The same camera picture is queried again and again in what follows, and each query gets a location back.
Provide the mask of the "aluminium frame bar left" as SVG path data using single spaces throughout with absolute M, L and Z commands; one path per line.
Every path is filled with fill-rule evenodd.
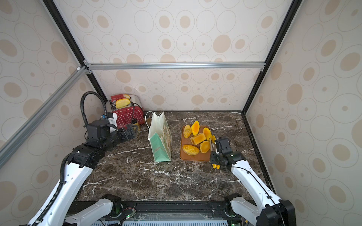
M 45 117 L 69 92 L 74 84 L 82 77 L 87 70 L 86 66 L 79 67 L 68 79 L 50 96 L 43 105 L 25 122 L 13 136 L 2 146 L 1 167 L 3 167 L 12 155 L 19 149 L 24 141 L 33 133 Z

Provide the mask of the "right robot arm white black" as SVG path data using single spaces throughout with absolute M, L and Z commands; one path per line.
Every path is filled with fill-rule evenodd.
M 289 200 L 282 200 L 253 171 L 241 152 L 234 152 L 228 138 L 210 140 L 210 163 L 228 169 L 249 192 L 255 204 L 239 194 L 225 197 L 226 214 L 242 216 L 253 226 L 295 226 L 296 212 Z

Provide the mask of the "aluminium frame bar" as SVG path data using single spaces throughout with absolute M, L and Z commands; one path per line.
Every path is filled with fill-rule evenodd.
M 264 68 L 265 62 L 88 63 L 91 70 L 171 70 Z
M 2 146 L 1 167 L 3 167 L 12 155 L 19 149 L 24 141 L 33 133 L 45 117 L 69 92 L 74 84 L 82 77 L 87 70 L 86 66 L 79 67 L 68 79 L 50 96 L 43 105 L 25 122 L 13 136 Z

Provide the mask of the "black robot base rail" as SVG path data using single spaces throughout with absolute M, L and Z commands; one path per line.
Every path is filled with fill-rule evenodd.
M 250 226 L 242 216 L 229 216 L 225 201 L 121 201 L 120 216 L 111 214 L 95 220 L 95 226 L 121 226 L 130 216 L 138 224 L 141 221 L 203 221 L 224 220 L 226 226 Z

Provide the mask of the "red box behind toaster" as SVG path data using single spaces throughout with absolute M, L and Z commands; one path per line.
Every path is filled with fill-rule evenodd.
M 117 100 L 119 100 L 119 99 L 124 99 L 124 98 L 125 98 L 125 97 L 124 97 L 123 94 L 113 95 L 113 96 L 111 96 L 111 101 L 112 101 L 112 102 L 115 102 L 115 101 L 117 101 Z

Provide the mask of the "paper bag green white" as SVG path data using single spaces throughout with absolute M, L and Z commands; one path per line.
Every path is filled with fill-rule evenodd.
M 157 115 L 148 111 L 145 122 L 149 129 L 148 141 L 151 145 L 154 161 L 170 162 L 172 158 L 172 136 L 166 120 L 165 113 Z

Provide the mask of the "round bread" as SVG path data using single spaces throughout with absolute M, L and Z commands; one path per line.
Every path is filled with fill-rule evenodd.
M 211 148 L 209 141 L 204 141 L 200 144 L 200 152 L 207 153 Z

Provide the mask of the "square toast bread piece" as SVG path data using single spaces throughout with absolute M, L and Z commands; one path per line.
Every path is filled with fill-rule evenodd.
M 199 133 L 193 137 L 190 138 L 190 141 L 193 145 L 198 145 L 200 143 L 202 143 L 203 141 L 206 140 L 206 136 L 204 135 L 204 133 Z

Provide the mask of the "aluminium frame bar back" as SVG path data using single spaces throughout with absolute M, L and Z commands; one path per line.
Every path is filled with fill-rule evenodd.
M 91 70 L 171 70 L 264 68 L 265 62 L 88 63 Z

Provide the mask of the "toast slice in toaster front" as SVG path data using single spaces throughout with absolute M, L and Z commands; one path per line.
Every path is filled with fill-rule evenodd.
M 124 108 L 124 107 L 126 107 L 126 106 L 128 106 L 130 104 L 131 104 L 130 99 L 122 98 L 122 99 L 118 99 L 115 102 L 115 107 L 116 107 L 116 109 L 121 109 L 121 108 Z

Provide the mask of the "brown cutting board tray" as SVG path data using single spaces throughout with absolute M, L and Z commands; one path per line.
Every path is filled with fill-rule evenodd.
M 185 161 L 209 162 L 215 136 L 208 126 L 195 121 L 182 129 L 180 158 Z

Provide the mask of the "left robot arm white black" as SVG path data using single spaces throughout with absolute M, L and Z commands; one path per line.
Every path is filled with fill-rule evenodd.
M 120 214 L 114 198 L 102 198 L 72 216 L 67 216 L 80 188 L 104 158 L 105 152 L 137 136 L 138 127 L 128 124 L 118 128 L 107 119 L 86 124 L 86 142 L 75 147 L 62 161 L 60 179 L 43 206 L 29 221 L 30 226 L 90 226 L 110 213 Z

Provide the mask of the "bread slice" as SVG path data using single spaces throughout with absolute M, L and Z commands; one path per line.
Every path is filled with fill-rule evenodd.
M 198 121 L 195 121 L 191 126 L 191 131 L 193 136 L 196 136 L 199 134 L 200 124 Z
M 207 127 L 203 129 L 203 134 L 205 135 L 206 140 L 209 140 L 212 137 L 211 131 Z

